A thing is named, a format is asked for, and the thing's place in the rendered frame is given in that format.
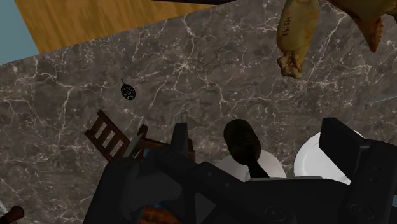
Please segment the small black oval pendant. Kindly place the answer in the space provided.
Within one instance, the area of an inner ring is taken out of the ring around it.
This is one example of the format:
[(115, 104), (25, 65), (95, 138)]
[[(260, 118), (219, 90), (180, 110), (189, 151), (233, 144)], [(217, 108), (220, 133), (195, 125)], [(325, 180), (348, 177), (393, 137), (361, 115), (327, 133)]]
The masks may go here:
[(126, 84), (124, 82), (123, 78), (121, 79), (121, 81), (122, 81), (122, 86), (121, 86), (120, 91), (121, 91), (123, 97), (129, 101), (134, 100), (136, 98), (135, 89), (131, 85)]

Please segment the silver knife blade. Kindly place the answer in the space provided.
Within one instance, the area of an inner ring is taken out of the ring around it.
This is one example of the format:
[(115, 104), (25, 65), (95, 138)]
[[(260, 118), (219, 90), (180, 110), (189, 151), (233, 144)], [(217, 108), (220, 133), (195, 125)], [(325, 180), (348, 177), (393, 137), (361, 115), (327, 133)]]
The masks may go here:
[(132, 140), (130, 141), (130, 144), (128, 145), (127, 149), (125, 150), (123, 157), (134, 157), (134, 148), (136, 147), (137, 143), (141, 139), (142, 134), (138, 134)]

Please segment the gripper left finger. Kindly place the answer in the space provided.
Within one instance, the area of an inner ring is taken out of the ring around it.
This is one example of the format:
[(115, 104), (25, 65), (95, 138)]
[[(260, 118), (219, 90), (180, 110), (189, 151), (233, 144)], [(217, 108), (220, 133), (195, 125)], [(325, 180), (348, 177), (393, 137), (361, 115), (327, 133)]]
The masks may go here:
[(228, 213), (229, 204), (217, 205), (197, 195), (199, 184), (183, 173), (192, 168), (206, 169), (210, 182), (232, 175), (207, 162), (196, 164), (187, 158), (176, 162), (176, 178), (155, 165), (157, 153), (178, 154), (174, 144), (154, 149), (147, 161), (116, 157), (102, 173), (83, 224), (137, 224), (144, 206), (161, 202), (181, 224), (248, 224), (243, 211)]

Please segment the dark brown wooden rack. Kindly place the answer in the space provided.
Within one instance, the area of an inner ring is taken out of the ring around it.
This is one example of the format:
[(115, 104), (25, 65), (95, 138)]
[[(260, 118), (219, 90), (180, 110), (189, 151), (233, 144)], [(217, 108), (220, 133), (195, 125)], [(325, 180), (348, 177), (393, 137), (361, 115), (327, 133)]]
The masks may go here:
[[(114, 157), (122, 157), (131, 140), (102, 110), (97, 112), (97, 116), (92, 127), (86, 130), (86, 137), (108, 162)], [(166, 143), (147, 138), (147, 132), (148, 127), (142, 124), (137, 133), (137, 135), (142, 134), (142, 137), (134, 148), (135, 154), (132, 158), (142, 160), (145, 149), (158, 148), (166, 145)]]

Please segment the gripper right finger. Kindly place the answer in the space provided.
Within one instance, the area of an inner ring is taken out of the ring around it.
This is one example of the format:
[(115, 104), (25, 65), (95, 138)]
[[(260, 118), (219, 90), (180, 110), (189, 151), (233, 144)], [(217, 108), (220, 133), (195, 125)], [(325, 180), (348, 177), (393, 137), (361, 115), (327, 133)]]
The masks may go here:
[(338, 224), (392, 224), (397, 146), (365, 139), (340, 120), (323, 118), (319, 147), (351, 180)]

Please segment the black round-headed brush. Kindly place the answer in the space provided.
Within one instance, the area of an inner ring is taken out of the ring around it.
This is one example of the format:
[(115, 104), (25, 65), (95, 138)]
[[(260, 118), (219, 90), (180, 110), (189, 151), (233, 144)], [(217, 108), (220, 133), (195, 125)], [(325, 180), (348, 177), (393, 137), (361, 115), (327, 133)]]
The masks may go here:
[(269, 178), (258, 163), (261, 143), (249, 122), (243, 119), (229, 121), (223, 130), (223, 137), (232, 158), (246, 165), (252, 178)]

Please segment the blue and orange object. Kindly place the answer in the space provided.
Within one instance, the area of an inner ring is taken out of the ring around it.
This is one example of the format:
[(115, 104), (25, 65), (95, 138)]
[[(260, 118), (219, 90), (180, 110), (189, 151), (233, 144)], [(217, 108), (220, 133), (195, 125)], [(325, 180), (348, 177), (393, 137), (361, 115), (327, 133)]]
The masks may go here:
[(181, 224), (160, 202), (144, 206), (137, 224)]

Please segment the white plate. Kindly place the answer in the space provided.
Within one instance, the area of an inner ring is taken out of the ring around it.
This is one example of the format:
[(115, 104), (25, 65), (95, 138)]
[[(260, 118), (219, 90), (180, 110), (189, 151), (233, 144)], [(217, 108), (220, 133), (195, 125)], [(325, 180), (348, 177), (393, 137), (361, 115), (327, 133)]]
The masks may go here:
[(294, 161), (295, 176), (321, 176), (349, 185), (351, 180), (320, 149), (318, 132), (298, 150)]
[[(286, 177), (282, 164), (271, 153), (262, 150), (258, 163), (271, 178)], [(239, 164), (231, 155), (216, 163), (215, 166), (243, 182), (250, 179), (248, 166)]]

